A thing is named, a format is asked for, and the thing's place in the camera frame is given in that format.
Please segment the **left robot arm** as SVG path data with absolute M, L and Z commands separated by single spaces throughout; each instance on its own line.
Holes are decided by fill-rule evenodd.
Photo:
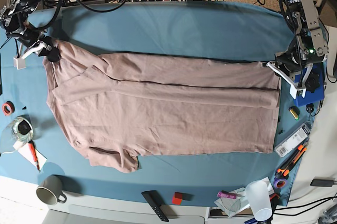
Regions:
M 320 26 L 320 4 L 314 0 L 279 0 L 281 14 L 294 37 L 284 52 L 275 54 L 267 66 L 290 86 L 290 96 L 305 97 L 316 89 L 314 64 L 323 63 L 328 42 Z

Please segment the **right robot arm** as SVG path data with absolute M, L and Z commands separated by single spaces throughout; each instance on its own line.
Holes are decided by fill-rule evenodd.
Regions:
M 26 68 L 26 59 L 32 54 L 45 56 L 50 62 L 60 60 L 60 51 L 53 44 L 52 38 L 45 35 L 47 29 L 53 25 L 62 6 L 58 0 L 52 19 L 44 26 L 35 27 L 28 21 L 42 0 L 8 0 L 1 9 L 1 28 L 5 30 L 8 39 L 13 38 L 21 45 L 16 49 L 13 58 L 17 70 Z

